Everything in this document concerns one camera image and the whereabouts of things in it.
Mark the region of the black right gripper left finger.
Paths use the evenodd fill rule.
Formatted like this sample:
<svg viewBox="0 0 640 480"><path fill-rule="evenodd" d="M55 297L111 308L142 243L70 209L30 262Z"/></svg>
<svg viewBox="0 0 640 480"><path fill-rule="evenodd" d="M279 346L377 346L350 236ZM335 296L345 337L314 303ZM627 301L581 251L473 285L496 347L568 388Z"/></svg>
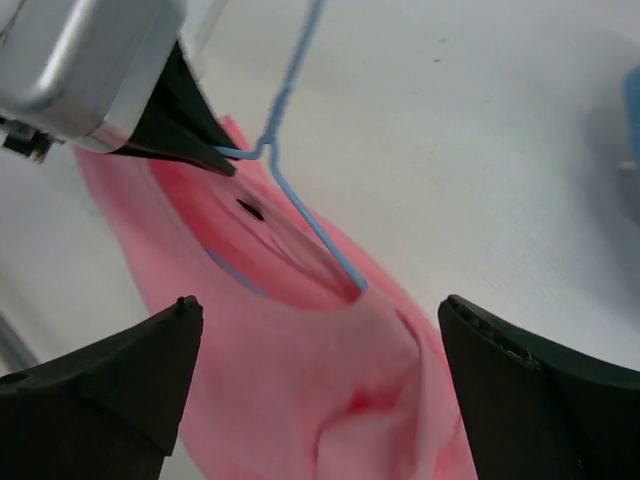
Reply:
<svg viewBox="0 0 640 480"><path fill-rule="evenodd" d="M2 376L2 478L159 478L202 332L202 306L181 297L131 328Z"/></svg>

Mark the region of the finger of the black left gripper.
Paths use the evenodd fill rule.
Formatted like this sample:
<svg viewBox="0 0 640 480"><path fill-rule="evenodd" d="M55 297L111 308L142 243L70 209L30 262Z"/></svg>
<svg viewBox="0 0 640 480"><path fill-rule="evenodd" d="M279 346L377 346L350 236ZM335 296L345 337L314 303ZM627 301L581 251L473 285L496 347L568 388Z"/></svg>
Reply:
<svg viewBox="0 0 640 480"><path fill-rule="evenodd" d="M236 168L218 146L236 144L209 108L178 40L107 41L109 153L232 176Z"/></svg>

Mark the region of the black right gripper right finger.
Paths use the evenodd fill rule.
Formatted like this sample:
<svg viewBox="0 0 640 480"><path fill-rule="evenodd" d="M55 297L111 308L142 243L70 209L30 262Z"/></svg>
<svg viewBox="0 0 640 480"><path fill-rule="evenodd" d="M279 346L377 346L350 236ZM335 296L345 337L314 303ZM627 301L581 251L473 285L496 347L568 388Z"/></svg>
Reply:
<svg viewBox="0 0 640 480"><path fill-rule="evenodd" d="M451 295L438 309L481 479L636 479L639 374Z"/></svg>

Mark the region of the blue wire hanger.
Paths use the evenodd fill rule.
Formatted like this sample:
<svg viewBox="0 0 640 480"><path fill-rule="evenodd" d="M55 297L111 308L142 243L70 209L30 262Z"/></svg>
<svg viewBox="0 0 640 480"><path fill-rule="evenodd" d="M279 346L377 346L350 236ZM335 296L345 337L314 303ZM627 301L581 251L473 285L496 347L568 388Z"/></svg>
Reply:
<svg viewBox="0 0 640 480"><path fill-rule="evenodd" d="M296 194L280 169L279 132L290 97L295 89L297 79L304 66L305 59L312 44L324 7L325 1L323 0L313 0L309 2L304 24L300 30L300 35L289 59L280 88L273 98L264 129L261 136L256 140L253 149L242 150L218 145L213 146L213 149L225 158L249 161L257 161L263 156L264 150L268 149L268 168L277 186L300 214L305 223L318 237L321 243L326 247L329 253L339 263L340 267L344 270L354 285L360 292L365 292L367 289L367 282L364 276L341 252L330 235Z"/></svg>

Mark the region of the pink t shirt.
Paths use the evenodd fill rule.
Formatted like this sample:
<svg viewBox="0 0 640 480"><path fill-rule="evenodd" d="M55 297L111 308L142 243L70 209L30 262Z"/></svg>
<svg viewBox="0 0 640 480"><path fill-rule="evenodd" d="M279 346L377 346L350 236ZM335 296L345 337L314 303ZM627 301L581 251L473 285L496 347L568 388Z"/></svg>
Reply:
<svg viewBox="0 0 640 480"><path fill-rule="evenodd" d="M181 435L206 477L475 477L436 330L338 234L360 290L260 163L76 158L148 310L203 307Z"/></svg>

